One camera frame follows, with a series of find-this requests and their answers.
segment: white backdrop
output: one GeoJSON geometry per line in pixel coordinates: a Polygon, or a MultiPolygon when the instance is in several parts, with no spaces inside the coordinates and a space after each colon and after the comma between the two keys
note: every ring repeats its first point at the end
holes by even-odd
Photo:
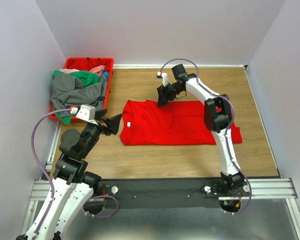
{"type": "Polygon", "coordinates": [[[246,65],[284,0],[37,0],[66,57],[246,65]]]}
{"type": "Polygon", "coordinates": [[[300,208],[300,0],[287,0],[248,69],[280,173],[300,208]]]}
{"type": "MultiPolygon", "coordinates": [[[[65,58],[33,0],[0,0],[0,240],[16,239],[34,179],[42,174],[31,151],[35,123],[49,111],[53,70],[65,58]]],[[[44,121],[35,146],[47,160],[56,123],[44,121]]]]}

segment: wire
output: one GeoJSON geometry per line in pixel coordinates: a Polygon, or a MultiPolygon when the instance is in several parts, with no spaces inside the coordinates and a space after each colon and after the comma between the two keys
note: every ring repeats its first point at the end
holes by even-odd
{"type": "Polygon", "coordinates": [[[37,153],[36,153],[36,149],[35,149],[35,134],[36,134],[36,130],[39,126],[39,124],[47,117],[49,117],[50,115],[54,115],[54,114],[57,114],[57,113],[63,113],[63,112],[70,112],[71,109],[60,109],[60,110],[56,110],[56,111],[52,111],[52,112],[49,112],[48,114],[44,115],[34,126],[33,128],[33,131],[32,131],[32,134],[31,134],[31,149],[32,149],[32,153],[33,153],[33,156],[34,156],[34,159],[36,161],[36,163],[38,164],[39,168],[41,169],[41,171],[43,172],[43,175],[46,177],[46,179],[49,181],[49,184],[51,186],[51,201],[49,201],[49,204],[41,218],[41,220],[39,221],[35,231],[34,231],[34,236],[32,237],[32,240],[35,240],[37,235],[38,235],[38,232],[39,232],[39,229],[41,227],[41,225],[43,224],[44,220],[46,219],[47,215],[48,215],[48,212],[51,208],[51,205],[53,203],[53,199],[55,197],[55,186],[49,176],[49,174],[46,172],[46,170],[44,169],[44,167],[41,165],[40,163],[40,160],[37,156],[37,153]]]}
{"type": "Polygon", "coordinates": [[[241,199],[242,199],[242,194],[241,194],[241,191],[239,190],[239,194],[240,194],[240,198],[239,198],[239,203],[241,202],[241,199]]]}
{"type": "Polygon", "coordinates": [[[226,148],[227,148],[227,151],[228,151],[228,154],[229,154],[229,157],[230,157],[230,160],[232,162],[232,164],[234,165],[234,167],[239,171],[239,173],[242,174],[242,176],[244,177],[244,179],[246,180],[246,183],[248,184],[248,187],[249,187],[249,199],[248,199],[248,202],[246,203],[246,205],[243,207],[242,210],[238,211],[238,212],[227,212],[227,213],[230,213],[230,214],[233,214],[233,215],[237,215],[237,214],[240,214],[242,213],[244,210],[247,209],[247,207],[250,205],[250,202],[251,202],[251,199],[252,199],[252,187],[251,187],[251,184],[250,184],[250,181],[248,179],[248,177],[245,175],[245,173],[240,169],[240,167],[235,163],[235,161],[233,160],[233,156],[231,154],[231,150],[230,150],[230,144],[229,144],[229,140],[228,140],[228,137],[227,137],[227,132],[228,130],[231,128],[232,124],[234,123],[235,121],[235,108],[233,106],[233,104],[230,102],[229,99],[227,99],[226,97],[222,96],[222,95],[219,95],[219,94],[215,94],[213,92],[211,92],[208,88],[206,88],[204,85],[202,85],[200,82],[199,82],[199,68],[198,66],[193,62],[193,61],[190,61],[188,59],[184,59],[184,58],[174,58],[174,59],[171,59],[169,61],[167,61],[160,69],[160,72],[162,72],[162,70],[164,69],[164,67],[169,64],[170,62],[172,61],[175,61],[175,60],[182,60],[182,61],[186,61],[186,62],[189,62],[191,64],[194,65],[195,69],[196,69],[196,83],[202,88],[204,89],[206,92],[208,92],[210,95],[214,96],[214,97],[217,97],[217,98],[221,98],[223,100],[225,100],[231,107],[231,111],[232,111],[232,119],[229,123],[229,125],[226,127],[225,131],[224,131],[224,135],[225,135],[225,144],[226,144],[226,148]]]}
{"type": "Polygon", "coordinates": [[[107,216],[98,216],[98,215],[91,214],[88,211],[86,211],[85,214],[88,215],[88,216],[91,216],[92,218],[96,218],[96,219],[108,219],[108,218],[111,218],[113,215],[115,215],[118,212],[118,210],[119,210],[119,202],[118,202],[118,200],[115,197],[110,196],[110,195],[100,195],[100,196],[94,196],[94,197],[90,198],[89,200],[92,200],[92,199],[102,199],[102,198],[114,200],[114,202],[115,202],[115,209],[114,209],[114,211],[111,214],[109,214],[107,216]]]}
{"type": "MultiPolygon", "coordinates": [[[[104,188],[102,189],[101,192],[102,192],[103,195],[106,195],[106,190],[104,188]]],[[[103,198],[103,207],[105,207],[105,204],[106,204],[106,198],[104,197],[103,198]]]]}
{"type": "Polygon", "coordinates": [[[228,204],[232,203],[234,201],[234,199],[237,197],[237,195],[235,195],[229,202],[228,204]]]}
{"type": "Polygon", "coordinates": [[[184,91],[184,92],[185,92],[185,95],[184,95],[184,96],[181,96],[181,97],[175,96],[175,99],[182,99],[182,98],[186,97],[186,96],[187,96],[187,91],[184,91]]]}

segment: screw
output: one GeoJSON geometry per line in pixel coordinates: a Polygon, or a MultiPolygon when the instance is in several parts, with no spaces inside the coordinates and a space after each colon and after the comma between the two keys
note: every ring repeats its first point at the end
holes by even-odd
{"type": "Polygon", "coordinates": [[[249,186],[248,185],[244,185],[243,186],[243,190],[248,193],[250,191],[249,186]]]}
{"type": "Polygon", "coordinates": [[[113,194],[116,194],[117,192],[118,192],[118,187],[117,186],[113,186],[112,188],[111,188],[111,192],[113,193],[113,194]]]}
{"type": "Polygon", "coordinates": [[[209,187],[209,186],[205,186],[204,187],[204,191],[206,192],[206,193],[211,193],[211,187],[209,187]]]}

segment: red laundry basket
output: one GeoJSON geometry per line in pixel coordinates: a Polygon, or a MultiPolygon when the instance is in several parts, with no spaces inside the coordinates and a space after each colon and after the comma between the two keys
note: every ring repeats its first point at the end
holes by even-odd
{"type": "MultiPolygon", "coordinates": [[[[107,108],[108,104],[108,98],[109,98],[109,93],[110,91],[110,86],[111,86],[111,79],[112,75],[114,74],[114,59],[110,57],[70,57],[66,60],[64,68],[65,69],[70,69],[71,66],[75,63],[75,61],[80,60],[82,62],[84,61],[93,61],[94,63],[97,63],[97,66],[100,65],[105,65],[105,71],[109,73],[109,79],[108,79],[108,86],[106,88],[106,93],[105,93],[105,99],[104,99],[104,105],[103,108],[107,108]]],[[[78,69],[82,71],[89,71],[90,69],[78,69]]],[[[54,110],[54,105],[52,104],[50,112],[54,110]]],[[[60,119],[56,115],[51,115],[51,119],[54,120],[59,120],[60,119]]],[[[82,123],[83,121],[81,119],[76,118],[75,116],[71,117],[71,122],[72,123],[82,123]]]]}

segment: red shirt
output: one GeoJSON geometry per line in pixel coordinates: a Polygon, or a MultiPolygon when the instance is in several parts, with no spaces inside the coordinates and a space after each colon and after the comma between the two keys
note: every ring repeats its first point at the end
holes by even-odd
{"type": "MultiPolygon", "coordinates": [[[[128,100],[122,117],[120,138],[125,145],[216,144],[205,126],[204,105],[200,101],[172,101],[157,107],[155,101],[128,100]]],[[[233,143],[242,143],[240,128],[235,124],[231,136],[233,143]]]]}

